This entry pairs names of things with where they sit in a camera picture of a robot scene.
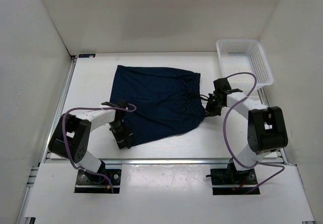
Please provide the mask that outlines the navy blue shorts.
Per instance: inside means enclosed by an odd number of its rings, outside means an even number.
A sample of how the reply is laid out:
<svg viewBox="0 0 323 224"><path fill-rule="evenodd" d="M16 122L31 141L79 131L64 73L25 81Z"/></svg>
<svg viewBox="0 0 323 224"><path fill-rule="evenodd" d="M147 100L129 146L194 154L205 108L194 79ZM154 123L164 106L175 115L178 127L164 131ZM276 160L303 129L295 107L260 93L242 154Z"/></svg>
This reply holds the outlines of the navy blue shorts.
<svg viewBox="0 0 323 224"><path fill-rule="evenodd" d="M204 120L200 99L200 77L196 72L166 67L118 65L110 96L136 106L124 116L133 132L131 145L182 135Z"/></svg>

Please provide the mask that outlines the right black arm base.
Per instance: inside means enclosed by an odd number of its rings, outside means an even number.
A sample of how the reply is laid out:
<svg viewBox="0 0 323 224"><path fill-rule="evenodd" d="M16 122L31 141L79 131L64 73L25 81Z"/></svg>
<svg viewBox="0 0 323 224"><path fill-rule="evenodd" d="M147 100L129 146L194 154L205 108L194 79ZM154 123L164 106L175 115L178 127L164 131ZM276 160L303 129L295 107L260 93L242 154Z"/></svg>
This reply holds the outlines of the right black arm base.
<svg viewBox="0 0 323 224"><path fill-rule="evenodd" d="M238 171L232 160L226 168L213 168L205 176L211 180L213 195L260 195L254 169Z"/></svg>

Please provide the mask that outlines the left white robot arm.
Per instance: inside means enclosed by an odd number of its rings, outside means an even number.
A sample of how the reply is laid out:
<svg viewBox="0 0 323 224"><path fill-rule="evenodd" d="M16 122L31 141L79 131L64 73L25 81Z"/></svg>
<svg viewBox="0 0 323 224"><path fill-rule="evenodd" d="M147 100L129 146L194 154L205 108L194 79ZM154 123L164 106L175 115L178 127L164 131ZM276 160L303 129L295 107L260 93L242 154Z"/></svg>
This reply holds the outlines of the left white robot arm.
<svg viewBox="0 0 323 224"><path fill-rule="evenodd" d="M87 150L90 133L108 124L117 146L120 149L130 148L133 133L123 117L135 110L133 104L124 107L72 108L61 116L48 149L68 159L75 169L87 172L90 180L100 184L105 180L106 172L103 162Z"/></svg>

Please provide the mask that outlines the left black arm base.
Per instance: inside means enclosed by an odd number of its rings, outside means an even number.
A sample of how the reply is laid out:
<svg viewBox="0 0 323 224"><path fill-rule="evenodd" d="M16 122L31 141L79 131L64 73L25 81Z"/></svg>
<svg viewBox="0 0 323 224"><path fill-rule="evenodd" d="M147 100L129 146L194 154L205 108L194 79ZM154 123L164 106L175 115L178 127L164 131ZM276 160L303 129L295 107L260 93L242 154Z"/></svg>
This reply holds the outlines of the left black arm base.
<svg viewBox="0 0 323 224"><path fill-rule="evenodd" d="M105 177L90 175L83 170L78 170L74 193L119 194L122 170L105 169L105 176L111 181L113 187L110 186Z"/></svg>

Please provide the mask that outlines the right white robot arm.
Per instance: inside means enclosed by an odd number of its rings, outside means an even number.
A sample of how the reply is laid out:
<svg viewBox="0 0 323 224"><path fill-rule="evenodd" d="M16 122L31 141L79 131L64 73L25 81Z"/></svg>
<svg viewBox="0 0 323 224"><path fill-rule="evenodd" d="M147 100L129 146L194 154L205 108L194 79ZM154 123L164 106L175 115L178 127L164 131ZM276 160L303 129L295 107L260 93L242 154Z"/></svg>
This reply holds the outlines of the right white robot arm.
<svg viewBox="0 0 323 224"><path fill-rule="evenodd" d="M271 152L287 146L288 137L283 112L278 106L268 107L243 92L214 92L208 95L206 116L219 116L224 107L228 111L223 121L223 136L234 165L227 170L227 179L237 184L244 179L245 171L260 164ZM227 136L227 121L232 111L247 120L247 145L238 155L233 153Z"/></svg>

